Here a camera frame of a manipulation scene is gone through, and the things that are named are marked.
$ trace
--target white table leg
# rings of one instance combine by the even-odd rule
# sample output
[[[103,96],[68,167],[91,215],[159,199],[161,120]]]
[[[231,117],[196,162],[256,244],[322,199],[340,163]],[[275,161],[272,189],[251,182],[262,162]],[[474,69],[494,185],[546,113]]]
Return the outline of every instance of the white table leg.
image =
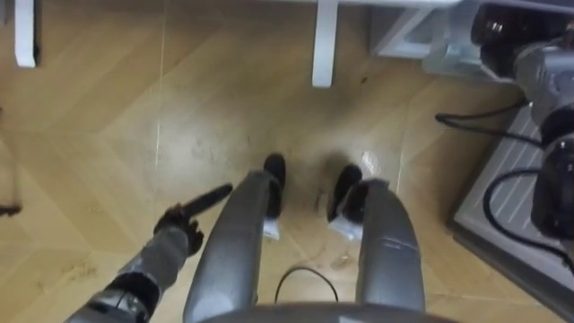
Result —
[[[14,54],[19,67],[36,67],[34,53],[34,0],[16,0]]]
[[[318,0],[315,51],[313,53],[313,86],[328,88],[333,82],[337,0]]]

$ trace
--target gray metal leg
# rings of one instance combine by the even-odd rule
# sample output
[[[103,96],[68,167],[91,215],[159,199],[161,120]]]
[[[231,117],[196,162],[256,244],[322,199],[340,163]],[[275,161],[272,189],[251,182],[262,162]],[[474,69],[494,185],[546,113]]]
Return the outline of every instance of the gray metal leg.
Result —
[[[421,255],[409,215],[385,181],[366,184],[356,301],[424,311]]]
[[[0,27],[4,26],[7,20],[6,1],[0,0]]]
[[[199,260],[184,308],[185,323],[253,305],[274,180],[264,171],[252,171],[231,194]]]

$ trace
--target black shoe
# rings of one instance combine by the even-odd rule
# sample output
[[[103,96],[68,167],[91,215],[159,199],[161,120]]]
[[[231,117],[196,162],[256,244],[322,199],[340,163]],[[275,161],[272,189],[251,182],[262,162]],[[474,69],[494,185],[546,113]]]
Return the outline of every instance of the black shoe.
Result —
[[[335,184],[335,190],[333,191],[333,199],[331,205],[327,210],[327,220],[329,222],[333,221],[337,216],[337,207],[343,202],[344,197],[347,195],[349,190],[357,183],[362,180],[362,171],[359,166],[355,164],[347,165],[341,174],[339,179]]]
[[[276,182],[271,183],[267,218],[276,219],[281,215],[282,195],[287,177],[285,159],[280,153],[272,153],[265,159],[263,169],[273,175]]]
[[[283,156],[280,153],[270,154],[265,159],[263,169],[273,175],[275,179],[277,179],[281,190],[283,190],[285,187],[285,178],[287,176],[287,167],[285,165],[285,159]]]

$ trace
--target electrical wire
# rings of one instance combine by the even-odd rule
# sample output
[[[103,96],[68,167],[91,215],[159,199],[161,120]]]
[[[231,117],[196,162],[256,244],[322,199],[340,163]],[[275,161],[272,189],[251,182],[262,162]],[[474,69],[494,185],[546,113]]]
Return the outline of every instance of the electrical wire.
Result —
[[[493,135],[493,136],[498,136],[498,137],[514,139],[514,140],[518,140],[518,141],[526,143],[526,144],[531,144],[531,145],[535,146],[536,148],[543,148],[541,141],[536,140],[536,139],[531,138],[531,137],[526,136],[526,135],[519,135],[519,134],[510,133],[508,131],[489,129],[489,128],[485,128],[485,127],[467,126],[467,125],[463,125],[463,124],[460,124],[460,123],[455,121],[455,120],[457,120],[457,121],[469,121],[469,120],[478,120],[478,119],[495,117],[495,116],[498,116],[498,115],[501,115],[504,113],[508,113],[508,112],[512,112],[512,111],[516,111],[516,110],[525,108],[527,106],[528,106],[528,103],[525,100],[522,100],[519,103],[513,104],[509,107],[497,109],[494,111],[489,111],[489,112],[485,112],[485,113],[481,113],[481,114],[457,115],[457,114],[439,113],[434,118],[438,122],[440,122],[441,124],[443,124],[447,127],[451,127],[453,129],[468,131],[468,132],[481,134],[481,135]]]
[[[283,282],[285,281],[285,279],[287,279],[287,277],[289,277],[292,273],[294,273],[296,271],[308,271],[310,273],[313,273],[313,274],[319,276],[319,278],[323,279],[325,281],[325,283],[327,283],[329,285],[329,287],[331,287],[331,291],[333,291],[335,301],[339,301],[339,295],[337,294],[337,290],[333,286],[333,283],[331,283],[331,281],[329,281],[325,276],[323,276],[321,273],[319,273],[317,270],[315,270],[313,268],[309,268],[309,267],[305,267],[305,266],[293,266],[293,267],[289,268],[289,270],[287,270],[285,272],[285,274],[283,274],[283,276],[279,280],[279,283],[277,284],[277,289],[275,290],[275,298],[274,298],[275,304],[277,303],[277,300],[279,299],[279,291],[281,291],[281,286],[283,286]]]
[[[462,124],[454,121],[454,120],[468,121],[468,120],[490,118],[490,117],[498,116],[498,115],[501,115],[504,113],[523,109],[523,108],[528,107],[528,106],[529,105],[527,104],[527,102],[525,100],[522,100],[521,102],[514,104],[510,107],[506,107],[503,109],[496,109],[494,111],[489,111],[489,112],[482,113],[482,114],[456,115],[456,114],[448,114],[448,113],[439,113],[435,116],[435,119],[438,122],[440,122],[441,124],[443,124],[447,127],[451,127],[453,129],[456,129],[456,130],[462,130],[462,131],[467,131],[467,132],[481,134],[481,135],[494,135],[494,136],[498,136],[498,137],[513,139],[513,140],[517,140],[517,141],[525,143],[525,144],[531,144],[536,148],[543,149],[544,147],[542,145],[542,142],[540,142],[534,138],[525,136],[525,135],[519,135],[519,134],[510,133],[508,131],[489,129],[489,128],[484,128],[484,127],[467,126],[467,125],[462,125]],[[494,179],[488,185],[488,187],[486,188],[486,191],[484,192],[484,195],[483,195],[484,216],[486,217],[486,220],[491,224],[491,226],[496,231],[498,231],[500,234],[504,235],[508,239],[513,240],[513,241],[520,243],[522,245],[528,246],[530,248],[539,249],[543,252],[552,254],[555,257],[560,258],[562,260],[562,263],[564,264],[564,266],[566,266],[570,270],[570,272],[574,275],[574,263],[572,263],[572,260],[570,259],[569,255],[566,252],[564,252],[561,249],[555,248],[553,246],[550,246],[550,245],[547,245],[547,244],[544,244],[544,243],[541,243],[541,242],[538,242],[535,240],[530,240],[529,238],[526,238],[526,237],[522,237],[522,236],[506,229],[505,227],[503,227],[498,222],[498,220],[496,219],[496,216],[494,215],[494,213],[492,212],[492,209],[491,209],[492,196],[494,195],[494,192],[496,191],[496,189],[503,182],[505,182],[509,179],[523,177],[523,176],[537,176],[538,174],[540,174],[540,172],[541,172],[540,169],[521,169],[521,170],[511,170],[511,171],[500,174],[496,179]]]
[[[574,275],[574,263],[572,263],[572,260],[570,259],[570,257],[568,256],[568,254],[566,252],[564,252],[558,248],[555,248],[553,246],[549,246],[545,243],[537,242],[537,241],[522,237],[522,236],[506,229],[496,220],[496,217],[492,213],[492,209],[491,209],[492,196],[494,195],[494,192],[496,191],[496,189],[503,182],[505,182],[508,179],[513,179],[513,178],[518,178],[518,177],[537,176],[538,174],[540,174],[540,172],[541,171],[539,169],[521,169],[521,170],[512,170],[512,171],[509,171],[509,172],[506,172],[506,173],[499,175],[496,179],[494,179],[492,181],[492,183],[486,188],[486,191],[484,192],[484,197],[483,197],[484,216],[486,217],[486,220],[488,220],[488,222],[492,225],[492,227],[494,229],[496,229],[498,232],[502,233],[507,238],[509,238],[513,241],[516,241],[518,243],[521,243],[525,246],[535,248],[535,249],[540,249],[542,251],[545,251],[549,254],[553,254],[554,256],[560,258],[562,260],[562,263],[564,264],[564,266],[566,266],[570,270],[570,272]]]

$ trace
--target herringbone parquet floor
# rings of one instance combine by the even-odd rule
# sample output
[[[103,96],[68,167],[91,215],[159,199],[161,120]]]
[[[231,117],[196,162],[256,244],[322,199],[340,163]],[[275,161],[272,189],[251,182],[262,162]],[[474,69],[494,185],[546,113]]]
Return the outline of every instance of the herringbone parquet floor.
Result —
[[[326,227],[341,162],[389,179],[422,246],[428,310],[465,322],[555,322],[550,311],[457,245],[448,209],[490,138],[446,131],[438,111],[512,102],[500,85],[424,74],[369,57],[366,12],[342,9],[335,85],[310,86],[315,9],[232,0],[53,0],[42,5],[41,67],[13,59],[0,28],[0,321],[60,322],[146,241],[163,210],[273,151],[288,160],[282,239],[265,241],[259,299],[307,264],[352,300],[358,246]],[[201,217],[209,232],[221,206]],[[180,322],[198,257],[154,322]],[[281,299],[330,300],[295,275]]]

